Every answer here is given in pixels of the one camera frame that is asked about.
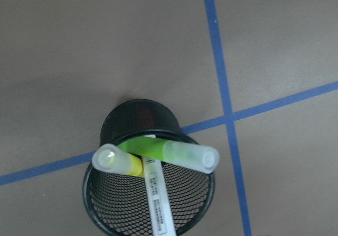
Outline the green highlighter pen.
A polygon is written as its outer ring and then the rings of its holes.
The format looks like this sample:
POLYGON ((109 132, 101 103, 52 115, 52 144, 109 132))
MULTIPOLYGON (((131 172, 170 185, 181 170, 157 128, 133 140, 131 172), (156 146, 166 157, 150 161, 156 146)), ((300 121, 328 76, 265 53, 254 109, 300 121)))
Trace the green highlighter pen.
POLYGON ((212 147, 161 138, 135 137, 118 147, 135 155, 206 174, 212 173, 220 160, 218 151, 212 147))

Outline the black mesh pen holder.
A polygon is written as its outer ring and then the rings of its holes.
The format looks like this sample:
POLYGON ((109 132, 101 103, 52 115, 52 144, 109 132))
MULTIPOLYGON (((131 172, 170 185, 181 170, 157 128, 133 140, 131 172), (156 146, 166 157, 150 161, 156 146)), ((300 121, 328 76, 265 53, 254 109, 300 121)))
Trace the black mesh pen holder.
MULTIPOLYGON (((113 109, 100 133, 100 146, 125 149, 136 137, 192 144, 176 117, 148 99, 126 101, 113 109)), ((140 156, 144 175, 106 173, 89 165, 83 202, 93 223, 106 235, 184 235, 208 210, 215 189, 213 173, 140 156)))

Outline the yellow highlighter pen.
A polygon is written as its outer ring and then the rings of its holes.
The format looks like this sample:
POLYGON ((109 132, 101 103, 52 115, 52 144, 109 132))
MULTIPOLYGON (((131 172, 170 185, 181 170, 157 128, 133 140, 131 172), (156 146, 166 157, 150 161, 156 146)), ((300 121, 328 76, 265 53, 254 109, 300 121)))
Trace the yellow highlighter pen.
POLYGON ((91 163, 104 173, 144 177, 142 160, 113 144, 101 146, 93 154, 91 163))

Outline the red white marker pen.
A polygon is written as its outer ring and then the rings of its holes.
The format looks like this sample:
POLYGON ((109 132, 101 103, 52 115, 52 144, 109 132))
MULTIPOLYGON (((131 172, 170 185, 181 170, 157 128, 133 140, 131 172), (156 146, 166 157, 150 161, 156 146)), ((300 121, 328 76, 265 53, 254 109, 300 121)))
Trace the red white marker pen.
POLYGON ((144 179, 153 235, 176 235, 161 161, 143 157, 144 179))

